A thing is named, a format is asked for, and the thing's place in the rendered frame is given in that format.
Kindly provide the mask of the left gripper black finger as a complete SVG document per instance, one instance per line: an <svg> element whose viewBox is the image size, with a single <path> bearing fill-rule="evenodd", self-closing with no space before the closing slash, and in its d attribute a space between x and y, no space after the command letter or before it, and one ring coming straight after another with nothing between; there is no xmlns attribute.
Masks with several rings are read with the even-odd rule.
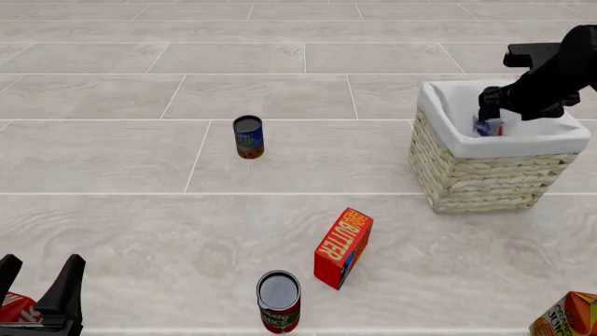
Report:
<svg viewBox="0 0 597 336"><path fill-rule="evenodd" d="M81 318L81 285L86 261L72 254L49 290L36 303L43 318Z"/></svg>
<svg viewBox="0 0 597 336"><path fill-rule="evenodd" d="M6 254L0 259L0 299L3 299L22 267L22 261L13 254Z"/></svg>

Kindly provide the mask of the tomato sauce can red green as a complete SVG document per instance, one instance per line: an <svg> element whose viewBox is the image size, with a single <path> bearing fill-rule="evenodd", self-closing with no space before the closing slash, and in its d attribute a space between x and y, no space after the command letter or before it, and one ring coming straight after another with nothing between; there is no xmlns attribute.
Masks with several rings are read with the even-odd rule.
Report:
<svg viewBox="0 0 597 336"><path fill-rule="evenodd" d="M286 334L298 326L301 287L296 276L287 271L269 271L258 280L256 294L265 329Z"/></svg>

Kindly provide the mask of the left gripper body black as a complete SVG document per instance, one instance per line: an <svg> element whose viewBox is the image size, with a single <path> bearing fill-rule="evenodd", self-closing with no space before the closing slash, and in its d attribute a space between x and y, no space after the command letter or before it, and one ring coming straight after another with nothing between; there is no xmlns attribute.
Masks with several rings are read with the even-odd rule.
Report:
<svg viewBox="0 0 597 336"><path fill-rule="evenodd" d="M0 336L80 336L83 330L82 322L82 315L67 316L62 324L1 322Z"/></svg>

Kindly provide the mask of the blue soup can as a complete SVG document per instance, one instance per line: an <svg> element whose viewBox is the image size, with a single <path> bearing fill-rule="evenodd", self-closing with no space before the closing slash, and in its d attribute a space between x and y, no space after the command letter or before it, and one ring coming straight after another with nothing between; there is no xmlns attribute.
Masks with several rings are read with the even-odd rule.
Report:
<svg viewBox="0 0 597 336"><path fill-rule="evenodd" d="M236 148L243 159L257 159L265 151L262 120L246 115L236 118L233 124Z"/></svg>

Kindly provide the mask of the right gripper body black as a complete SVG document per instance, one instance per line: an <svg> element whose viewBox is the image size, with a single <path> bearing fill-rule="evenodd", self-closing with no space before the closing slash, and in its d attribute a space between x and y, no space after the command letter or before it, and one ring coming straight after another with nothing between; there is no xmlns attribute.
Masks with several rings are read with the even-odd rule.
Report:
<svg viewBox="0 0 597 336"><path fill-rule="evenodd" d="M513 86L489 86L479 95L479 106L498 105L501 110L519 114L523 121L534 119L558 119L563 117L566 106L580 103L578 92L564 94L546 94L530 91L519 94Z"/></svg>

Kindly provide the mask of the orange juice carton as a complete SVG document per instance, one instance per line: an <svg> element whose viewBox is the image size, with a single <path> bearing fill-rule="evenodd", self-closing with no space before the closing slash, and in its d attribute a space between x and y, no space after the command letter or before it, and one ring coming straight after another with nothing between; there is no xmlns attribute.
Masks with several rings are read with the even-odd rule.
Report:
<svg viewBox="0 0 597 336"><path fill-rule="evenodd" d="M530 336L597 336L597 294L570 291L529 327Z"/></svg>

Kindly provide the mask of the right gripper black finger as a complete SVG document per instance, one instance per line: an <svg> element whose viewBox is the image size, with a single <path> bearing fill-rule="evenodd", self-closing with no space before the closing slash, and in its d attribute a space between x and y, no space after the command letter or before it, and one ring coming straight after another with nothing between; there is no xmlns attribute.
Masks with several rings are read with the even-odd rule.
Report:
<svg viewBox="0 0 597 336"><path fill-rule="evenodd" d="M501 112L498 105L481 105L477 123L486 124L490 119L501 119Z"/></svg>

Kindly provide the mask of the red butter box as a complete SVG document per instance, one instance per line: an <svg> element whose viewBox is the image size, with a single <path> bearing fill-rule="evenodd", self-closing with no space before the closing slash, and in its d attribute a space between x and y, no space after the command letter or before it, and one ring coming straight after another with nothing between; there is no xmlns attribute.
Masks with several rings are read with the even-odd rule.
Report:
<svg viewBox="0 0 597 336"><path fill-rule="evenodd" d="M340 290L368 245L373 218L347 207L314 251L314 276Z"/></svg>

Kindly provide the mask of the wicker basket with white liner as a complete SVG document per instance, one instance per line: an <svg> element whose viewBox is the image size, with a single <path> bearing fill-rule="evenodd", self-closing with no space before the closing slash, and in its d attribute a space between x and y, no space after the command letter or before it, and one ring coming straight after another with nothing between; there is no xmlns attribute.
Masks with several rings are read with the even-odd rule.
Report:
<svg viewBox="0 0 597 336"><path fill-rule="evenodd" d="M590 131L564 113L523 121L503 110L503 136L478 136L479 95L507 81L422 83L409 161L435 212L529 209L587 147Z"/></svg>

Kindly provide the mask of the red carton with white letters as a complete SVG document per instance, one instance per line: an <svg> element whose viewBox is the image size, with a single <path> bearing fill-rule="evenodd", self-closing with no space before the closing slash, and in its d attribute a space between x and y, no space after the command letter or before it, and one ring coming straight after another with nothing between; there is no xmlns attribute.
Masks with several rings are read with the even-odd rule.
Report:
<svg viewBox="0 0 597 336"><path fill-rule="evenodd" d="M36 302L26 296L8 292L0 308L0 323L38 323Z"/></svg>

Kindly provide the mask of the cream cheese box blue white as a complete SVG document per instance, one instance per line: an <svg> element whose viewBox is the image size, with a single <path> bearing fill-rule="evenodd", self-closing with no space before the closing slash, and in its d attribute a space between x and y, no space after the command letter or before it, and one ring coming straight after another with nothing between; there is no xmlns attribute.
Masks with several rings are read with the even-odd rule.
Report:
<svg viewBox="0 0 597 336"><path fill-rule="evenodd" d="M485 119L473 117L473 131L478 136L503 136L504 121L502 119Z"/></svg>

